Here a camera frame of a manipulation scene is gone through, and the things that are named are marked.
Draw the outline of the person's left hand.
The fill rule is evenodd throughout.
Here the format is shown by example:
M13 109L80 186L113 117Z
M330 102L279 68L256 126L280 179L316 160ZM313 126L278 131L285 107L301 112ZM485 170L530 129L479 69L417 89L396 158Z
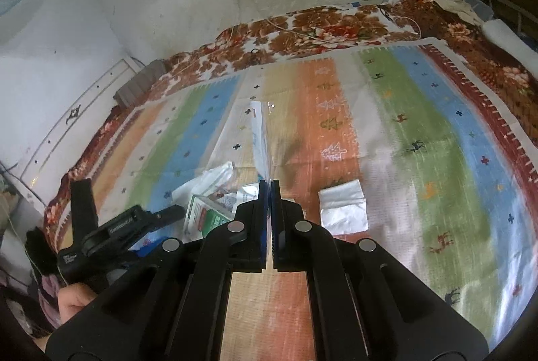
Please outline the person's left hand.
M96 298L97 294L87 284L70 284L60 288L57 293L60 324L65 325Z

